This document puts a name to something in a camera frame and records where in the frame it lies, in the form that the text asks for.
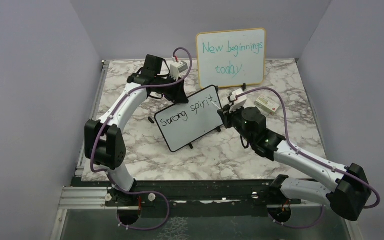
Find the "black white marker pen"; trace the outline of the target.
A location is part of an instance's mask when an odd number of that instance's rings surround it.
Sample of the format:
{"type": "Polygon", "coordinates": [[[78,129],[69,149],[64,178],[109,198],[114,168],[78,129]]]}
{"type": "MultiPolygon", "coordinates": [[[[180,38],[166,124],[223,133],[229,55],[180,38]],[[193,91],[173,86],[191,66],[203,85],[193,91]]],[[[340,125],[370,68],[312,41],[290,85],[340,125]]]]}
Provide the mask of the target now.
{"type": "Polygon", "coordinates": [[[211,103],[216,107],[216,109],[221,110],[221,108],[217,105],[216,102],[212,101],[211,103]]]}

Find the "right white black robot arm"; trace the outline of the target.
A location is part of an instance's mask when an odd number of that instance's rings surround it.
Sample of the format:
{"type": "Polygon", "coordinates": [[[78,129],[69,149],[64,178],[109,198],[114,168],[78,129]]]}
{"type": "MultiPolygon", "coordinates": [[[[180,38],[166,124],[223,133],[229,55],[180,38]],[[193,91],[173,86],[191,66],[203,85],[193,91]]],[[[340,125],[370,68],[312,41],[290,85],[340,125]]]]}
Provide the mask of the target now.
{"type": "Polygon", "coordinates": [[[279,175],[268,190],[269,199],[280,204],[286,199],[305,200],[330,207],[338,216],[357,221],[373,193],[364,169],[352,163],[335,163],[298,148],[287,138],[267,128],[266,117],[256,107],[235,111],[226,105],[217,110],[225,128],[235,129],[245,149],[258,156],[290,166],[311,180],[279,175]]]}

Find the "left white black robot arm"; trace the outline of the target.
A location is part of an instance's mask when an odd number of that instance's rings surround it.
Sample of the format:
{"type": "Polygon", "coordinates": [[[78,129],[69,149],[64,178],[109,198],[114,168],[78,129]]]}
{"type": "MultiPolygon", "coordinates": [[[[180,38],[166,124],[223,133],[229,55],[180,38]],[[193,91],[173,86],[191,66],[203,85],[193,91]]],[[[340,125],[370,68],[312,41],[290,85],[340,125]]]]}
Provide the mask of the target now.
{"type": "Polygon", "coordinates": [[[152,93],[162,95],[174,104],[189,102],[185,90],[183,71],[190,72],[185,62],[175,60],[162,74],[164,58],[147,55],[143,67],[130,75],[117,102],[99,119],[90,119],[84,126],[84,154],[90,160],[93,173],[104,172],[112,186],[117,189],[118,199],[124,205],[137,200],[137,191],[132,188],[135,179],[129,173],[124,160],[127,155],[123,130],[136,109],[152,93]]]}

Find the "black framed whiteboard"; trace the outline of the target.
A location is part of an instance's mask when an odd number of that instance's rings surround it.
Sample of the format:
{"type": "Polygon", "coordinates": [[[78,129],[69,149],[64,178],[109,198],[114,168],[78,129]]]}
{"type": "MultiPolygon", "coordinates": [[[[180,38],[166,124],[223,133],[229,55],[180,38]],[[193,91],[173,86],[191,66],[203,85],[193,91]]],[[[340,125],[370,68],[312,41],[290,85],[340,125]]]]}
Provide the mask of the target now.
{"type": "Polygon", "coordinates": [[[221,108],[218,87],[210,85],[188,96],[189,103],[172,104],[154,115],[154,120],[174,153],[223,124],[215,102],[221,108]]]}

